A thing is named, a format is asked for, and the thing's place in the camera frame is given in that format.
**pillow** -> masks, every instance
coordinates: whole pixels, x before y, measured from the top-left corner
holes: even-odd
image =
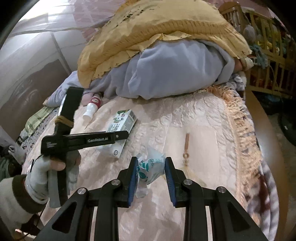
[[[64,82],[56,89],[56,91],[44,101],[43,105],[48,107],[59,107],[67,92],[67,89],[70,86],[80,88],[82,87],[78,81],[77,71],[73,71],[70,76],[65,79]]]

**white glove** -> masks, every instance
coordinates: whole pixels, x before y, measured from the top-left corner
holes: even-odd
[[[17,145],[9,146],[8,153],[12,155],[19,164],[24,164],[27,155],[22,148]]]
[[[30,197],[39,204],[44,204],[48,200],[47,172],[49,170],[61,171],[66,167],[67,189],[76,188],[79,174],[79,164],[81,156],[79,151],[70,151],[67,153],[66,164],[50,156],[39,157],[32,168],[32,171],[26,176],[25,188]]]

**metal screw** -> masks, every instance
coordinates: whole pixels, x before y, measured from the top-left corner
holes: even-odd
[[[218,191],[220,192],[220,193],[225,193],[226,191],[227,191],[227,189],[225,188],[225,187],[218,187]]]
[[[111,183],[112,183],[112,185],[117,186],[117,185],[120,184],[120,180],[118,180],[118,179],[114,179],[114,180],[112,180]]]
[[[185,179],[184,180],[184,184],[185,185],[191,185],[192,184],[192,181],[190,179]]]
[[[85,194],[86,189],[85,188],[79,188],[77,192],[78,192],[78,194]]]

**cable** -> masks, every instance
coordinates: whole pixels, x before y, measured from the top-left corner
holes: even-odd
[[[41,211],[41,213],[40,213],[40,215],[39,215],[39,219],[37,220],[36,227],[37,227],[38,224],[39,224],[39,220],[40,220],[40,218],[41,218],[41,215],[42,215],[42,213],[43,213],[45,207],[46,207],[46,206],[44,206],[43,210]],[[27,233],[26,235],[20,237],[19,239],[15,239],[15,241],[20,241],[20,240],[24,240],[24,241],[26,241],[26,240],[25,240],[25,237],[27,237],[28,235],[29,235],[29,233]]]
[[[279,85],[278,85],[278,83],[276,82],[276,78],[275,78],[275,75],[274,75],[274,70],[272,69],[272,67],[271,67],[270,64],[269,64],[269,67],[270,67],[270,69],[271,69],[271,71],[272,71],[272,75],[274,76],[273,81],[275,81],[276,86],[277,86],[277,88],[278,88],[278,90],[279,90]],[[282,98],[281,95],[279,96],[279,98],[280,98],[280,102],[281,102],[281,112],[280,112],[279,114],[282,114],[282,111],[283,111],[283,108],[284,108],[284,100],[283,100],[283,98]]]

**yellow blanket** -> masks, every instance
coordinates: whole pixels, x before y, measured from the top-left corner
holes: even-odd
[[[157,39],[181,38],[213,41],[232,57],[251,53],[246,40],[217,8],[202,0],[140,0],[124,4],[94,35],[78,60],[78,78],[89,87],[92,80],[144,51]]]

